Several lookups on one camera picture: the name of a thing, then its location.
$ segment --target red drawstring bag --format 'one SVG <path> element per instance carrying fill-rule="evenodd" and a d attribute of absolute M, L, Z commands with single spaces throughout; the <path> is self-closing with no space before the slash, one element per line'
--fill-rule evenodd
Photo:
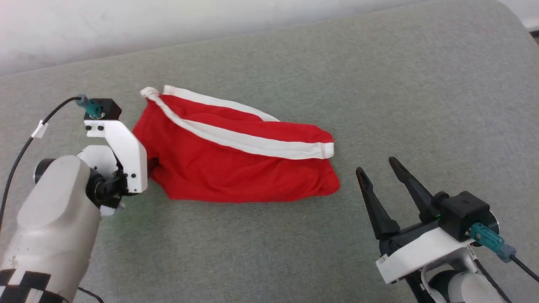
<path fill-rule="evenodd" d="M 339 189 L 333 137 L 317 126 L 168 85 L 141 94 L 148 106 L 133 133 L 171 199 L 284 202 Z"/>

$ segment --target white cable clip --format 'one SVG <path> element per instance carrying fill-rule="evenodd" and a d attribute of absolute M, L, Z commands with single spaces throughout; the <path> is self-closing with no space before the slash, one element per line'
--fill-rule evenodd
<path fill-rule="evenodd" d="M 48 123 L 43 124 L 43 120 L 39 120 L 39 124 L 36 130 L 34 130 L 34 132 L 32 133 L 31 137 L 40 139 L 43 138 L 43 135 L 45 134 L 45 131 L 47 130 L 48 126 Z"/>

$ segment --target robotic arm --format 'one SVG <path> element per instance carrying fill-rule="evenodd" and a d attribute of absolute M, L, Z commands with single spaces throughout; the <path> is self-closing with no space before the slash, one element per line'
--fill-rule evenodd
<path fill-rule="evenodd" d="M 91 145 L 77 156 L 44 159 L 36 186 L 17 215 L 17 230 L 0 265 L 0 303 L 72 302 L 89 265 L 101 215 L 111 215 L 122 196 L 147 188 L 146 150 L 118 118 L 112 99 L 93 99 L 87 113 Z"/>
<path fill-rule="evenodd" d="M 475 267 L 475 264 L 482 266 L 471 246 L 484 243 L 481 235 L 474 233 L 477 226 L 490 232 L 483 235 L 493 235 L 496 242 L 503 244 L 497 237 L 499 225 L 490 206 L 466 191 L 454 197 L 444 192 L 432 196 L 396 158 L 390 157 L 389 162 L 412 196 L 420 222 L 401 229 L 374 194 L 365 171 L 357 168 L 356 176 L 372 229 L 379 240 L 382 256 L 376 266 L 384 281 L 393 284 L 404 279 L 419 303 L 503 303 L 502 298 L 510 302 L 484 268 L 481 270 L 486 277 L 478 274 Z M 504 260 L 503 257 L 516 251 L 498 250 L 497 253 Z M 444 264 L 453 270 L 442 271 L 428 280 L 427 272 Z"/>

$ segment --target red fabric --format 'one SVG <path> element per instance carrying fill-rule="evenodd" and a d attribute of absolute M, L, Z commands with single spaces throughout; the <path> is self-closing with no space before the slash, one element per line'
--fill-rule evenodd
<path fill-rule="evenodd" d="M 265 122 L 234 109 L 184 100 L 160 98 L 182 119 L 205 123 L 267 139 L 287 142 L 332 142 L 317 126 Z M 328 159 L 290 160 L 255 155 L 197 137 L 165 116 L 153 101 L 133 133 L 158 158 L 151 177 L 171 199 L 210 202 L 285 202 L 330 195 L 339 181 Z"/>

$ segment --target black cable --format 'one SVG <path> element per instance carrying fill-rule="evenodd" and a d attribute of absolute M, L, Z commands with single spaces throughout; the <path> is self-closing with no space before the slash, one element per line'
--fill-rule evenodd
<path fill-rule="evenodd" d="M 98 295 L 96 295 L 95 293 L 91 292 L 91 291 L 87 291 L 86 289 L 82 288 L 82 287 L 79 287 L 79 290 L 84 292 L 85 294 L 91 296 L 91 297 L 94 297 L 99 303 L 105 303 L 103 301 L 103 299 L 101 299 Z"/>
<path fill-rule="evenodd" d="M 50 114 L 47 115 L 47 117 L 45 117 L 45 119 L 43 120 L 43 122 L 41 122 L 41 124 L 45 125 L 51 119 L 51 117 L 54 116 L 54 114 L 57 111 L 59 111 L 62 107 L 64 107 L 66 104 L 68 104 L 69 102 L 73 100 L 80 100 L 80 97 L 71 97 L 65 100 L 64 102 L 60 103 L 60 105 L 58 105 L 55 109 L 53 109 L 50 112 Z M 17 158 L 15 159 L 15 162 L 13 163 L 13 166 L 11 167 L 11 171 L 9 172 L 8 180 L 5 183 L 4 196 L 2 197 L 2 205 L 0 206 L 0 233 L 2 232 L 2 221 L 4 219 L 5 205 L 8 200 L 8 191 L 9 191 L 9 186 L 11 185 L 11 180 L 13 179 L 15 170 L 17 169 L 17 166 L 19 165 L 20 160 L 22 159 L 24 153 L 26 152 L 26 150 L 28 149 L 28 146 L 30 146 L 30 143 L 32 143 L 32 141 L 33 141 L 33 137 L 28 138 L 28 141 L 24 144 L 23 148 L 20 150 Z M 82 287 L 79 287 L 78 289 L 86 293 L 87 295 L 94 297 L 99 303 L 105 303 L 103 299 L 101 299 L 98 295 L 94 294 L 93 292 L 87 291 L 86 289 Z"/>
<path fill-rule="evenodd" d="M 51 113 L 47 117 L 45 117 L 45 119 L 43 119 L 42 124 L 45 125 L 51 119 L 51 117 L 54 116 L 54 114 L 57 111 L 59 111 L 62 107 L 64 107 L 64 105 L 66 105 L 69 102 L 74 101 L 74 100 L 80 100 L 80 97 L 71 97 L 71 98 L 65 100 L 64 102 L 60 103 L 60 105 L 58 105 L 55 109 L 53 109 L 51 111 Z"/>
<path fill-rule="evenodd" d="M 5 183 L 4 197 L 2 198 L 2 206 L 0 206 L 0 233 L 2 232 L 2 220 L 4 218 L 5 202 L 8 200 L 8 190 L 9 190 L 9 185 L 11 185 L 11 179 L 13 179 L 15 169 L 17 169 L 20 159 L 23 157 L 24 152 L 28 149 L 28 146 L 30 146 L 30 143 L 32 143 L 32 140 L 33 140 L 32 137 L 28 138 L 28 141 L 24 144 L 23 149 L 20 150 L 20 153 L 17 156 L 17 159 L 15 159 L 15 162 L 13 163 L 13 166 L 11 167 L 11 171 L 9 172 L 8 180 Z"/>
<path fill-rule="evenodd" d="M 507 302 L 507 303 L 511 303 L 511 300 L 509 300 L 509 298 L 507 297 L 507 295 L 505 294 L 505 292 L 503 292 L 503 290 L 500 288 L 500 286 L 496 283 L 496 281 L 494 281 L 494 279 L 490 276 L 490 274 L 487 272 L 487 270 L 483 267 L 483 265 L 481 264 L 481 262 L 479 262 L 479 259 L 475 259 L 473 260 L 475 265 L 477 266 L 477 268 L 479 268 L 479 270 L 481 271 L 481 273 L 483 274 L 483 276 L 485 276 L 485 278 L 487 278 L 487 280 L 490 282 L 490 284 L 498 291 L 498 293 L 500 294 L 500 296 Z"/>
<path fill-rule="evenodd" d="M 537 276 L 537 274 L 531 271 L 531 269 L 529 269 L 527 266 L 525 266 L 524 263 L 520 261 L 514 254 L 509 256 L 509 259 L 513 260 L 513 262 L 515 262 L 518 266 L 520 266 L 520 268 L 522 268 L 528 275 L 530 275 L 537 282 L 539 282 L 539 277 Z"/>

